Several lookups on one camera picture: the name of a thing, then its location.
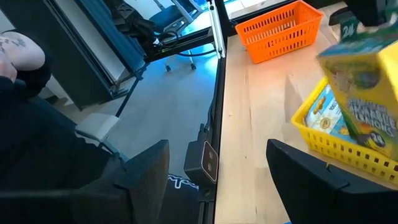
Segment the orange basket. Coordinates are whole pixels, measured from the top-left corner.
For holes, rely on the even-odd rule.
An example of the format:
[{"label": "orange basket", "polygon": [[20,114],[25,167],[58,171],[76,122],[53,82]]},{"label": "orange basket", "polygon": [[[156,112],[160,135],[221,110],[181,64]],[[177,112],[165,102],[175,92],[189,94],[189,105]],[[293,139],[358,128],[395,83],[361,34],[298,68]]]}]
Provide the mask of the orange basket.
[{"label": "orange basket", "polygon": [[295,1],[238,24],[235,29],[253,63],[311,45],[317,39],[322,13]]}]

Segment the wooden tabletop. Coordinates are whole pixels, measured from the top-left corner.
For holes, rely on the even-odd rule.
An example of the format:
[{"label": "wooden tabletop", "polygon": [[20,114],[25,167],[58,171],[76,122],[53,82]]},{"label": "wooden tabletop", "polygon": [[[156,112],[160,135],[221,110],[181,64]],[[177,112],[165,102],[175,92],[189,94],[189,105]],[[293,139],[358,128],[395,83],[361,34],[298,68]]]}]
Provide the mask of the wooden tabletop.
[{"label": "wooden tabletop", "polygon": [[290,118],[322,78],[315,56],[335,44],[338,27],[327,16],[313,45],[254,65],[238,36],[228,40],[216,224],[281,224],[289,221],[272,181],[266,143],[274,138],[361,177],[377,177],[309,151]]}]

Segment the yellow basket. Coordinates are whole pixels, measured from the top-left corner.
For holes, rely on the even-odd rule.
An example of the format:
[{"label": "yellow basket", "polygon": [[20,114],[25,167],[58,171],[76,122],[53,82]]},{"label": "yellow basket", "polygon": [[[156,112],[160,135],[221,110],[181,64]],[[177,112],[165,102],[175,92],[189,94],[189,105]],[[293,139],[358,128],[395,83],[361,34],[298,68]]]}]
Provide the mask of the yellow basket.
[{"label": "yellow basket", "polygon": [[304,125],[308,111],[327,83],[326,78],[320,81],[292,117],[292,123],[299,128],[308,147],[398,185],[398,162],[372,149],[355,145]]}]

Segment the person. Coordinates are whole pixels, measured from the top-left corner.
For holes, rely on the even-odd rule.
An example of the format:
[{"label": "person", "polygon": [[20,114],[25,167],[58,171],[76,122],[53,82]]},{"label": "person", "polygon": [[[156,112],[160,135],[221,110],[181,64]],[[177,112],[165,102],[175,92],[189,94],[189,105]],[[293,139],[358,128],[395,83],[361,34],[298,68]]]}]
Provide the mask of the person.
[{"label": "person", "polygon": [[[51,61],[32,35],[0,35],[0,191],[78,189],[98,179],[112,156],[29,101],[50,79]],[[169,175],[159,223],[196,223],[198,212],[198,187]]]}]

